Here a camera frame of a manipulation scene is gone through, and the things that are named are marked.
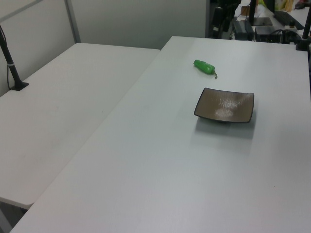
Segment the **yellow bag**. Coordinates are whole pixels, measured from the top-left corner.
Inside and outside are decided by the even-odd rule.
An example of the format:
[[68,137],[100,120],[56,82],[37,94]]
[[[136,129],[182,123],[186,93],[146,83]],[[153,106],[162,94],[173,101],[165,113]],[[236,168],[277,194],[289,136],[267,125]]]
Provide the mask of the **yellow bag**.
[[[294,0],[276,0],[276,11],[292,11]],[[266,6],[265,0],[259,0],[259,4]]]

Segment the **monitor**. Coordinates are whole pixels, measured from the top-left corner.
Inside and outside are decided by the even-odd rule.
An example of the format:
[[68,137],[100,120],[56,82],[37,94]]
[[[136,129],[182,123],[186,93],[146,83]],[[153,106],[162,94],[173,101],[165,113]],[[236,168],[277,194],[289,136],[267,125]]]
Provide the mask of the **monitor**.
[[[274,12],[275,0],[263,0],[267,8]],[[256,0],[251,0],[249,7],[249,22],[252,26],[272,26],[272,22],[268,17],[255,18]]]

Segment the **brown plate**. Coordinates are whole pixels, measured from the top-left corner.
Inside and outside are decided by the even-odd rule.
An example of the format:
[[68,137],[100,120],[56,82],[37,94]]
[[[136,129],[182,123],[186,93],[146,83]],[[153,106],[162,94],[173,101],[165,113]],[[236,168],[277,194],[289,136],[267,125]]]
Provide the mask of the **brown plate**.
[[195,107],[198,117],[222,122],[248,123],[254,109],[254,93],[204,88]]

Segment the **cable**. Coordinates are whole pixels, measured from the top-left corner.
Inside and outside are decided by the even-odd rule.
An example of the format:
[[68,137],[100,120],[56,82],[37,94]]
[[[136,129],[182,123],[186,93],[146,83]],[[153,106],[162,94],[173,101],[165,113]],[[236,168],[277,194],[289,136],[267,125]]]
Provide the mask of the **cable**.
[[9,84],[9,66],[7,66],[7,78],[6,78],[7,82],[8,82],[8,88],[9,90],[11,90],[10,88],[10,84]]
[[[1,34],[3,35],[5,44],[7,45],[7,43],[6,43],[6,37],[5,37],[5,34],[4,34],[4,32],[3,32],[3,29],[2,29],[2,27],[1,27],[1,25],[0,25],[0,32],[1,32]],[[8,83],[8,88],[9,88],[9,90],[11,90],[10,84],[9,84],[9,65],[7,65],[7,68],[6,68],[6,69],[7,69],[6,81],[7,81],[7,83]]]
[[0,25],[0,31],[1,31],[1,34],[3,35],[4,41],[6,43],[6,37],[5,37],[4,31],[3,31],[2,27],[1,27],[1,25]]

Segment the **green chili pepper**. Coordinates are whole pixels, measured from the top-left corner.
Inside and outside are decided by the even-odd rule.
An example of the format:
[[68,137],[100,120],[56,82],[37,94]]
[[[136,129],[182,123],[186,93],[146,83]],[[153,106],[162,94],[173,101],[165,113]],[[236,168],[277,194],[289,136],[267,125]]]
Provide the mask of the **green chili pepper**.
[[217,74],[215,72],[215,66],[212,66],[206,62],[195,60],[193,63],[198,69],[202,70],[206,74],[214,74],[215,79],[217,79]]

